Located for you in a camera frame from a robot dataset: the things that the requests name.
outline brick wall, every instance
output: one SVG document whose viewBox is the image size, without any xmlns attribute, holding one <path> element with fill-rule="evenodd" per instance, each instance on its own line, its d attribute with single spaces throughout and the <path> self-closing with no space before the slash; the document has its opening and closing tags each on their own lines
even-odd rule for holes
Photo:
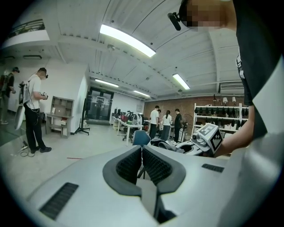
<svg viewBox="0 0 284 227">
<path fill-rule="evenodd" d="M 216 96 L 217 102 L 216 106 L 221 106 L 221 100 L 223 97 Z M 233 106 L 232 97 L 228 96 L 227 106 Z M 181 98 L 181 99 L 169 99 L 162 101 L 154 101 L 154 102 L 145 102 L 144 105 L 144 116 L 150 118 L 151 111 L 158 105 L 161 109 L 160 117 L 163 117 L 166 114 L 166 111 L 170 111 L 170 115 L 175 120 L 176 114 L 175 109 L 179 109 L 182 115 L 183 120 L 186 118 L 189 126 L 188 131 L 191 132 L 192 124 L 193 124 L 193 116 L 194 116 L 194 104 L 197 106 L 205 106 L 207 104 L 214 105 L 213 97 L 198 97 L 198 98 Z M 236 106 L 239 106 L 239 103 L 244 104 L 244 97 L 236 96 Z"/>
</svg>

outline door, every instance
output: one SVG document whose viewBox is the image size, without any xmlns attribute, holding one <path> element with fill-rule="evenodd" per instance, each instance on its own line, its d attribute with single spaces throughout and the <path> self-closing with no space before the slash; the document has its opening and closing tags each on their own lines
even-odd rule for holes
<svg viewBox="0 0 284 227">
<path fill-rule="evenodd" d="M 109 121 L 113 92 L 91 87 L 90 110 L 86 112 L 89 119 Z"/>
</svg>

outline woman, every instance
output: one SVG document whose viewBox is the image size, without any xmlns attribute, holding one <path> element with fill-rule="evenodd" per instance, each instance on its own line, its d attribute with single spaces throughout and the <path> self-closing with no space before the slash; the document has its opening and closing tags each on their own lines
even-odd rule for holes
<svg viewBox="0 0 284 227">
<path fill-rule="evenodd" d="M 162 120 L 163 131 L 162 131 L 161 139 L 164 141 L 168 139 L 169 132 L 170 132 L 170 123 L 172 121 L 172 117 L 169 114 L 170 114 L 170 111 L 167 110 L 166 115 L 163 116 L 163 120 Z"/>
</svg>

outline shoe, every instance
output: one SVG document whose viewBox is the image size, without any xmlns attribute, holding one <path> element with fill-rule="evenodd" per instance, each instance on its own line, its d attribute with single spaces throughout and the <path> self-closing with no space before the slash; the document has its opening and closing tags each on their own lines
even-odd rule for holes
<svg viewBox="0 0 284 227">
<path fill-rule="evenodd" d="M 40 149 L 41 153 L 50 152 L 50 151 L 51 151 L 51 147 L 46 147 L 45 149 Z"/>
<path fill-rule="evenodd" d="M 31 149 L 31 154 L 34 154 L 36 151 L 38 151 L 40 148 L 39 147 L 36 147 L 35 149 Z"/>
</svg>

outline black headset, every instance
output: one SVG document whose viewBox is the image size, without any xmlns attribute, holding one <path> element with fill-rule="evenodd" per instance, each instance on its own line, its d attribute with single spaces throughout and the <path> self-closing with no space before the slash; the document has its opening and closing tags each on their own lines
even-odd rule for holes
<svg viewBox="0 0 284 227">
<path fill-rule="evenodd" d="M 182 22 L 186 27 L 194 29 L 195 26 L 193 26 L 192 21 L 187 21 L 187 3 L 189 0 L 182 0 L 181 1 L 181 6 L 179 8 L 178 13 L 173 12 L 173 13 L 168 13 L 168 18 L 174 25 L 175 29 L 177 31 L 181 30 L 181 26 L 179 22 Z"/>
</svg>

